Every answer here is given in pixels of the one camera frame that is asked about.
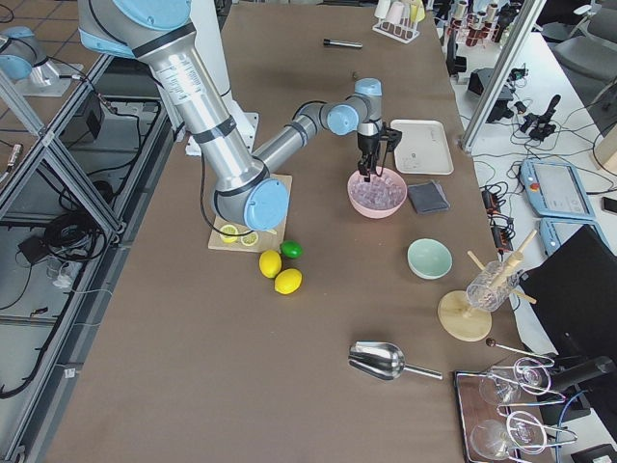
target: gray cloth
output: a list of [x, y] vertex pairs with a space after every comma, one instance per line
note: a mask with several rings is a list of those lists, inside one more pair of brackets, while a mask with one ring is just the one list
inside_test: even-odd
[[407, 196], [418, 214], [430, 214], [450, 209], [450, 203], [445, 198], [442, 186], [434, 180], [420, 185], [409, 185]]

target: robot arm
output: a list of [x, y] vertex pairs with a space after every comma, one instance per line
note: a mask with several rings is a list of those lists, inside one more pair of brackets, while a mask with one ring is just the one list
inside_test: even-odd
[[40, 46], [34, 33], [17, 26], [0, 33], [0, 68], [13, 80], [30, 76], [37, 87], [58, 82], [60, 72]]
[[[253, 155], [236, 129], [195, 48], [196, 30], [186, 0], [79, 0], [82, 42], [90, 49], [146, 63], [169, 93], [201, 152], [217, 175], [212, 205], [230, 222], [253, 230], [274, 228], [289, 196], [270, 178], [296, 150], [323, 129], [353, 130], [364, 140], [383, 135], [381, 84], [363, 79], [346, 101], [311, 103]], [[362, 143], [371, 158], [374, 143]]]

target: metal scoop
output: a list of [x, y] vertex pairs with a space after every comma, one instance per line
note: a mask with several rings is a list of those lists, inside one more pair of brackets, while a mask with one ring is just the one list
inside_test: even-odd
[[438, 371], [405, 364], [403, 351], [389, 342], [359, 340], [349, 348], [349, 365], [384, 381], [398, 378], [403, 370], [443, 379]]

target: green lime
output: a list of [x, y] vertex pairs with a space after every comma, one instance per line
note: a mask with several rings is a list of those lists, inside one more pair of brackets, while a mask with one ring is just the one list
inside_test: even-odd
[[288, 240], [288, 241], [284, 241], [283, 243], [281, 243], [281, 253], [286, 258], [296, 259], [302, 255], [303, 250], [302, 250], [302, 246], [300, 246], [299, 243], [292, 241], [292, 240]]

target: table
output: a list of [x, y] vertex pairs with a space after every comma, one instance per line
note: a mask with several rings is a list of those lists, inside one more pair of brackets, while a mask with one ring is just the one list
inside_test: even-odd
[[[477, 68], [491, 68], [495, 64], [499, 47], [491, 42], [485, 43], [484, 46], [475, 47], [467, 47], [461, 44], [458, 52], [461, 56], [468, 58], [468, 70], [462, 75], [464, 80]], [[608, 183], [592, 174], [592, 172], [597, 172], [606, 177], [611, 177], [611, 175], [599, 169], [591, 155], [590, 141], [598, 137], [598, 128], [594, 125], [587, 111], [582, 109], [584, 104], [580, 101], [576, 91], [539, 33], [529, 35], [521, 55], [515, 63], [515, 68], [522, 68], [523, 66], [529, 69], [529, 75], [524, 81], [517, 83], [519, 88], [516, 90], [517, 95], [515, 95], [513, 103], [517, 100], [523, 100], [530, 112], [543, 114], [552, 96], [561, 95], [561, 100], [553, 117], [553, 120], [557, 122], [557, 131], [541, 144], [531, 142], [529, 144], [530, 150], [536, 152], [540, 157], [554, 154], [558, 157], [549, 157], [550, 160], [571, 162], [582, 169], [591, 171], [579, 170], [586, 191], [604, 190]], [[479, 97], [467, 91], [467, 83], [458, 84], [453, 79], [452, 87], [463, 124], [465, 124], [469, 120], [467, 118], [471, 116], [475, 109]], [[564, 126], [564, 131], [559, 133], [561, 124]], [[567, 131], [567, 128], [576, 129], [576, 134]], [[528, 138], [518, 132], [516, 136], [521, 137], [521, 139], [513, 139], [511, 138], [512, 133], [513, 128], [510, 126], [510, 121], [505, 119], [499, 123], [483, 126], [471, 153], [474, 156], [474, 161], [476, 161], [476, 172], [480, 186], [486, 183], [505, 181], [509, 185], [509, 191], [521, 191], [521, 188], [517, 187], [516, 180], [508, 177], [507, 172], [514, 162], [520, 162], [527, 157], [526, 149], [515, 143], [524, 143]], [[617, 193], [610, 193], [606, 196], [617, 198]], [[614, 253], [617, 251], [617, 216], [602, 211], [600, 196], [592, 196], [589, 199], [597, 217], [596, 221], [603, 229], [608, 245]], [[513, 240], [515, 247], [520, 245], [531, 230], [538, 229], [540, 218], [533, 212], [525, 193], [509, 196], [503, 211], [506, 215], [515, 219], [515, 231], [517, 232], [517, 236]], [[534, 268], [546, 259], [544, 247], [539, 237], [536, 237], [526, 249], [524, 256], [523, 268], [525, 269]], [[513, 302], [514, 304], [519, 306], [518, 301]], [[529, 346], [534, 352], [553, 352], [555, 350], [527, 302], [521, 301], [516, 311], [516, 318], [519, 334], [525, 345]], [[564, 455], [588, 449], [598, 444], [611, 443], [616, 446], [615, 441], [608, 434], [593, 410], [590, 416], [568, 422], [568, 426], [578, 434], [579, 439], [575, 444], [563, 448], [562, 453]]]
[[[236, 99], [260, 113], [257, 146], [310, 99], [342, 100], [355, 72], [384, 84], [386, 120], [439, 120], [454, 174], [439, 178], [452, 208], [380, 221], [349, 205], [356, 138], [322, 134], [281, 169], [293, 175], [285, 237], [305, 276], [281, 296], [257, 255], [209, 251], [199, 208], [199, 160], [176, 146], [115, 289], [46, 461], [462, 461], [449, 372], [504, 357], [450, 337], [440, 298], [477, 274], [473, 249], [494, 257], [463, 127], [430, 21], [403, 45], [370, 31], [372, 9], [238, 4], [224, 31]], [[324, 48], [324, 38], [362, 50]], [[410, 183], [426, 180], [406, 176]], [[444, 278], [413, 275], [406, 248], [425, 236], [452, 251]], [[519, 344], [514, 317], [492, 336]], [[349, 345], [397, 343], [408, 361], [441, 370], [380, 382], [347, 365]]]

